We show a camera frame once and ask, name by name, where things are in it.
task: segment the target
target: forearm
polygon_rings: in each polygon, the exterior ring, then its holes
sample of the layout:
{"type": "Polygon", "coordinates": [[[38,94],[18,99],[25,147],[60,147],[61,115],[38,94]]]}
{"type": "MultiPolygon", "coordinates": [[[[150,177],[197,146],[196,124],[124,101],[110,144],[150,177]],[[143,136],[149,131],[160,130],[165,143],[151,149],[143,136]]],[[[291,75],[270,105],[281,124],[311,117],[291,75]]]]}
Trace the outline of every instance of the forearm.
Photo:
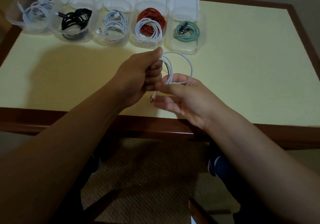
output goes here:
{"type": "Polygon", "coordinates": [[[298,223],[318,221],[317,174],[227,107],[212,113],[207,132],[271,210],[298,223]]]}
{"type": "Polygon", "coordinates": [[[0,161],[0,219],[46,222],[122,109],[117,92],[106,84],[6,155],[0,161]],[[14,219],[18,214],[20,220],[14,219]]]}

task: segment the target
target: hand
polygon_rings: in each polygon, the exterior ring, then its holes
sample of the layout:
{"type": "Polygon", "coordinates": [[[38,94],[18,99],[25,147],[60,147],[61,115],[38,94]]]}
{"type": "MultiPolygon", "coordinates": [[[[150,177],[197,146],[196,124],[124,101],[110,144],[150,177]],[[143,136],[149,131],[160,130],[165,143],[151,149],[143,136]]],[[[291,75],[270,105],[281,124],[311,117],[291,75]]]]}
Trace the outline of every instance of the hand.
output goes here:
{"type": "Polygon", "coordinates": [[[110,84],[119,92],[125,107],[137,103],[146,91],[155,91],[154,84],[162,78],[161,47],[134,54],[119,67],[110,84]]]}
{"type": "MultiPolygon", "coordinates": [[[[159,92],[172,96],[157,96],[154,105],[157,108],[179,113],[193,125],[206,130],[214,113],[227,108],[227,106],[215,96],[199,80],[191,78],[186,85],[164,84],[168,76],[162,78],[161,83],[155,84],[159,92]]],[[[186,81],[189,76],[174,74],[172,82],[186,81]]]]}

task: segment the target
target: floor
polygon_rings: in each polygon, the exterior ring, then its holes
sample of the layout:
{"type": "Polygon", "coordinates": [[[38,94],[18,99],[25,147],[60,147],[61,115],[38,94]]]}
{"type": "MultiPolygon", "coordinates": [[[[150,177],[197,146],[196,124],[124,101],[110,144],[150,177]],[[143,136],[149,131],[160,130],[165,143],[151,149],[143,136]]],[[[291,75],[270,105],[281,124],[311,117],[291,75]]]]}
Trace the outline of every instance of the floor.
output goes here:
{"type": "MultiPolygon", "coordinates": [[[[30,138],[0,132],[0,157],[30,138]]],[[[231,213],[240,206],[222,181],[206,172],[206,143],[131,138],[110,141],[107,160],[82,190],[82,204],[88,207],[115,186],[123,191],[97,220],[190,223],[187,200],[193,196],[220,224],[233,223],[231,213]]],[[[320,150],[289,153],[320,174],[320,150]]]]}

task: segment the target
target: desk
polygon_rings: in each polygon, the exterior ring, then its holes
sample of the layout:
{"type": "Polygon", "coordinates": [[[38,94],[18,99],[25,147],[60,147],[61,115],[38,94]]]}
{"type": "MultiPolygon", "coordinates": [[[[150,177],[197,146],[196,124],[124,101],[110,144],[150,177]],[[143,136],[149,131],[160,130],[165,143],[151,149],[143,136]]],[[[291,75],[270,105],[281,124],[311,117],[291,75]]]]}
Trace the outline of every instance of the desk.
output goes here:
{"type": "MultiPolygon", "coordinates": [[[[292,5],[201,0],[207,41],[188,56],[194,77],[285,148],[320,147],[320,60],[292,5]]],[[[0,47],[0,130],[36,134],[100,88],[133,53],[147,51],[63,42],[12,27],[0,47]]],[[[189,74],[182,58],[174,72],[189,74]]],[[[208,136],[155,109],[150,93],[108,130],[121,137],[208,136]]]]}

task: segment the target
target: person's left hand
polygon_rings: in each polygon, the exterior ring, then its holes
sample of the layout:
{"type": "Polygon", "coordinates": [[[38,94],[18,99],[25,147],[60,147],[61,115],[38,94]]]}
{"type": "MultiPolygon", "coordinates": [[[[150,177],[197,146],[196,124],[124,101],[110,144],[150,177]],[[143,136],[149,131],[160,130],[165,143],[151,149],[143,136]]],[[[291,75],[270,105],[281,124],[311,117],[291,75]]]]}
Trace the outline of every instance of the person's left hand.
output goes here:
{"type": "Polygon", "coordinates": [[[161,47],[134,54],[119,67],[110,83],[120,93],[125,107],[137,103],[146,91],[155,91],[155,83],[162,78],[161,47]]]}

